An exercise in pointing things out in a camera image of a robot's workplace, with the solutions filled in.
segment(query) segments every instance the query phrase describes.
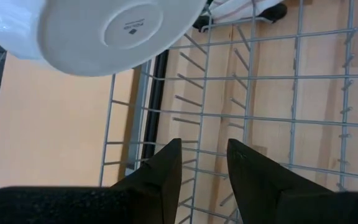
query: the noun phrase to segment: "white bowl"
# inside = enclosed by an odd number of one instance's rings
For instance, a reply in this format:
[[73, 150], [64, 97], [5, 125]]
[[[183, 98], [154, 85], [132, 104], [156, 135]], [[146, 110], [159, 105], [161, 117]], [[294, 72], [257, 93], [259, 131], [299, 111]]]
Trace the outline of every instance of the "white bowl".
[[65, 73], [101, 76], [175, 43], [206, 0], [0, 0], [0, 45]]

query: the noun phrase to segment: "floor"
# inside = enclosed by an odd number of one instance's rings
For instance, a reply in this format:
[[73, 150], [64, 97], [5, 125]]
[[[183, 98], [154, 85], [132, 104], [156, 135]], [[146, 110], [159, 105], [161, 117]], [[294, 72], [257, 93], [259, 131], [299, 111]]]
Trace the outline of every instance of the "floor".
[[[350, 25], [358, 27], [358, 1], [353, 4]], [[187, 218], [192, 205], [198, 208], [193, 223], [226, 223], [225, 217], [234, 214], [230, 183], [220, 175], [227, 174], [224, 154], [229, 138], [245, 141], [331, 190], [358, 190], [358, 32], [344, 44], [349, 0], [305, 1], [300, 23], [299, 5], [288, 5], [286, 18], [276, 24], [258, 23], [252, 38], [252, 26], [240, 26], [246, 39], [258, 40], [249, 43], [251, 61], [232, 26], [213, 29], [208, 66], [200, 49], [180, 47], [191, 45], [185, 37], [170, 51], [162, 107], [171, 113], [161, 114], [157, 141], [184, 140], [183, 161], [188, 164], [182, 180], [189, 181], [182, 186], [180, 200], [195, 193], [194, 203], [189, 200], [178, 209], [178, 222]], [[187, 34], [201, 45], [208, 42], [207, 34], [193, 29]], [[253, 80], [236, 80], [249, 75], [236, 51]], [[206, 81], [203, 68], [208, 69]], [[348, 74], [354, 76], [333, 77]], [[343, 126], [343, 119], [350, 125]]]

